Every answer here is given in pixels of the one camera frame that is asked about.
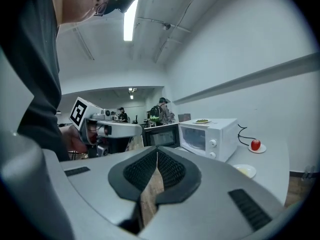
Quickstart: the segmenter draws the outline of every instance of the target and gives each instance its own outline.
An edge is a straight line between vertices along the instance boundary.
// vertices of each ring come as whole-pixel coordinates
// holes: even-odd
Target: backpack
[[[150,121],[158,123],[164,117],[164,110],[161,106],[153,106],[150,110]]]

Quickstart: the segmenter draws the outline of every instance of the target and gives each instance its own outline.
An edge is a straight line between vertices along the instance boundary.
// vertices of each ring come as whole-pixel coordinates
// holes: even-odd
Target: hand
[[[59,128],[62,133],[63,141],[68,151],[77,151],[78,153],[86,153],[87,146],[80,140],[79,131],[74,125]],[[96,126],[88,125],[88,137],[92,143],[97,141]]]

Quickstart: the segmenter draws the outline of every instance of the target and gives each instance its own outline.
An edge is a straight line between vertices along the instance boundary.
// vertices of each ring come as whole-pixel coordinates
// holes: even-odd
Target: ceiling
[[[134,87],[136,91],[129,94],[128,87],[119,87],[119,88],[105,88],[105,89],[95,89],[95,90],[85,90],[79,92],[73,92],[65,94],[62,96],[61,102],[63,100],[76,100],[77,97],[108,97],[108,99],[120,99],[120,100],[130,100],[130,95],[133,95],[134,100],[144,100],[148,94],[153,92],[156,88],[162,88],[162,86],[143,86],[143,87]]]
[[[81,23],[62,25],[57,38],[59,61],[98,60],[120,54],[134,61],[152,60],[165,65],[216,2],[139,0],[131,42],[123,40],[124,15],[118,10]],[[163,23],[178,27],[164,30]]]

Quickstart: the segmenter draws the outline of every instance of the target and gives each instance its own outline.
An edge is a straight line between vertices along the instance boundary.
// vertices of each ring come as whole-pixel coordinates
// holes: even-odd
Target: ceiling light
[[[132,41],[138,0],[135,0],[124,14],[123,40]]]

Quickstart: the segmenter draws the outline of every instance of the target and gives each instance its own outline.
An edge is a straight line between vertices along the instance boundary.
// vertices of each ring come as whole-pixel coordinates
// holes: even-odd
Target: small plate
[[[195,124],[207,124],[207,123],[210,123],[211,122],[211,120],[208,120],[207,122],[197,122],[197,120],[196,121],[194,121],[194,123]]]
[[[234,168],[236,168],[239,172],[243,173],[245,176],[249,177],[250,179],[253,178],[257,170],[251,165],[248,164],[236,164],[233,165]]]
[[[263,153],[263,152],[265,152],[267,150],[267,147],[265,145],[263,145],[263,144],[261,144],[261,146],[259,147],[258,150],[252,150],[251,145],[249,145],[248,148],[249,148],[249,150],[251,152],[257,153],[257,154]]]

